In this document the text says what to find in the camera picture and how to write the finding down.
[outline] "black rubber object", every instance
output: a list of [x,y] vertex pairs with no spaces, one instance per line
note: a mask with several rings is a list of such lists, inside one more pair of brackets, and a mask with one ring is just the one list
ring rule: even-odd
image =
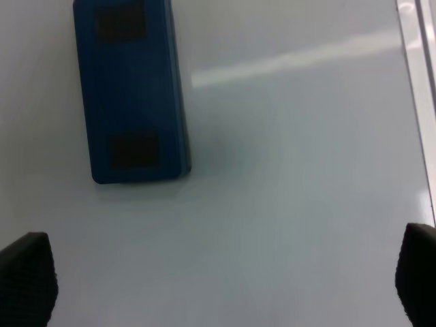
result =
[[414,327],[436,326],[436,229],[410,223],[404,233],[395,286]]
[[47,326],[58,294],[45,233],[28,233],[0,251],[0,326]]

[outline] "white table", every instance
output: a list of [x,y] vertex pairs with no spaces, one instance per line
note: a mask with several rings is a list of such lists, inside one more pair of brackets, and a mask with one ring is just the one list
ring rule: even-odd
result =
[[433,225],[389,0],[174,0],[189,178],[91,179],[70,0],[0,1],[0,245],[52,243],[50,326],[410,326]]

